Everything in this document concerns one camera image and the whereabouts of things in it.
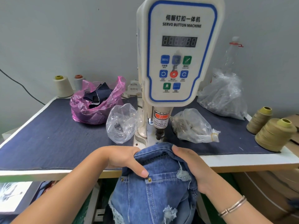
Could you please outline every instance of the silver bracelet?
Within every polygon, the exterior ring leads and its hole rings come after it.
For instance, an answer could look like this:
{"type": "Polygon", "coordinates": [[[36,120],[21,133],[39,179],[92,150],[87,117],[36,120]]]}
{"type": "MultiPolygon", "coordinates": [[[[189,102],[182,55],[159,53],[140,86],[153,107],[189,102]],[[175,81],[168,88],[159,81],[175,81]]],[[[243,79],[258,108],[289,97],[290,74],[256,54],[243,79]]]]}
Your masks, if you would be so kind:
{"type": "Polygon", "coordinates": [[[231,206],[228,209],[225,209],[223,212],[219,213],[218,215],[222,218],[223,216],[227,215],[228,213],[231,213],[235,210],[237,210],[239,207],[241,207],[245,202],[247,201],[245,196],[242,196],[242,199],[239,200],[237,203],[235,203],[233,206],[231,206]]]}

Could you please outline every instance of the blue jeans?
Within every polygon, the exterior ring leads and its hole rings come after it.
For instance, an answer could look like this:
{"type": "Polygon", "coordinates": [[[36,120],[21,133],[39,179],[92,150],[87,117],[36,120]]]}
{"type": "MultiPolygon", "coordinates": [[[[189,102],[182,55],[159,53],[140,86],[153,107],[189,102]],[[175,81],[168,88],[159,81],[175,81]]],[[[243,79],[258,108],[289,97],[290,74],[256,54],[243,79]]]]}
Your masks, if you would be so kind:
{"type": "Polygon", "coordinates": [[[159,143],[135,154],[148,178],[123,168],[109,205],[115,224],[190,224],[196,209],[197,182],[186,162],[159,143]]]}

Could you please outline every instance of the forearm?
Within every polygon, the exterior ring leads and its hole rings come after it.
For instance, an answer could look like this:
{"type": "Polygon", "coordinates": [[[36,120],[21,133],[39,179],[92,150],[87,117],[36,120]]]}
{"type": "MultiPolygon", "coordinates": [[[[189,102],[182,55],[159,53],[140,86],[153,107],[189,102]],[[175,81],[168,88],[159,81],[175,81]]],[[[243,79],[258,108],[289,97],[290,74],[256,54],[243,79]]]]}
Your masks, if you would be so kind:
{"type": "MultiPolygon", "coordinates": [[[[241,194],[237,192],[218,174],[213,173],[211,180],[206,186],[206,195],[211,200],[218,212],[230,208],[241,199],[241,194]]],[[[249,202],[245,202],[237,210],[223,217],[227,224],[271,224],[260,212],[258,212],[249,202]]]]}
{"type": "Polygon", "coordinates": [[[71,223],[106,166],[103,149],[95,150],[12,224],[71,223]]]}

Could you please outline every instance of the pink plastic bag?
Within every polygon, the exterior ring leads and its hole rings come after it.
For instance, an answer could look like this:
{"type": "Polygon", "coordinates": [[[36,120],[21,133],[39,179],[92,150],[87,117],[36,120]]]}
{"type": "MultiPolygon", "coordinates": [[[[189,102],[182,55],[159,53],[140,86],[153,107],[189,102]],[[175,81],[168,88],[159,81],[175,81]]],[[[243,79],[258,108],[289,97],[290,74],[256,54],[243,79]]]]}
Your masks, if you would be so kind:
{"type": "Polygon", "coordinates": [[[103,101],[99,106],[95,108],[89,108],[91,101],[83,99],[86,91],[95,91],[100,82],[88,82],[83,80],[82,90],[74,93],[71,98],[70,106],[73,114],[73,120],[76,122],[87,123],[91,125],[97,125],[106,123],[110,110],[115,105],[123,105],[121,95],[125,92],[126,79],[122,76],[118,76],[116,86],[107,100],[103,101]]]}

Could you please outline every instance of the frayed thread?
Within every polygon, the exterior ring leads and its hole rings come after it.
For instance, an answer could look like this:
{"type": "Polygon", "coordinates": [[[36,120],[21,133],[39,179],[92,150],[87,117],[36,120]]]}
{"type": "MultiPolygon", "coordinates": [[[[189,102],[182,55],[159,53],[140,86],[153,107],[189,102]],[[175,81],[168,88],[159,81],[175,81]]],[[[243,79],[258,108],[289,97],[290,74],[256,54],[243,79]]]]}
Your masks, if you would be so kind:
{"type": "Polygon", "coordinates": [[[169,205],[164,208],[164,224],[169,224],[176,218],[177,209],[172,209],[169,205]]]}
{"type": "Polygon", "coordinates": [[[176,177],[184,182],[190,181],[188,185],[188,189],[189,189],[191,183],[191,176],[189,175],[188,171],[183,170],[180,162],[178,162],[178,164],[180,166],[180,170],[178,170],[178,172],[176,173],[176,177]]]}
{"type": "Polygon", "coordinates": [[[113,220],[114,220],[115,224],[125,224],[125,221],[123,220],[122,215],[113,207],[111,200],[109,200],[108,204],[112,210],[113,220]]]}

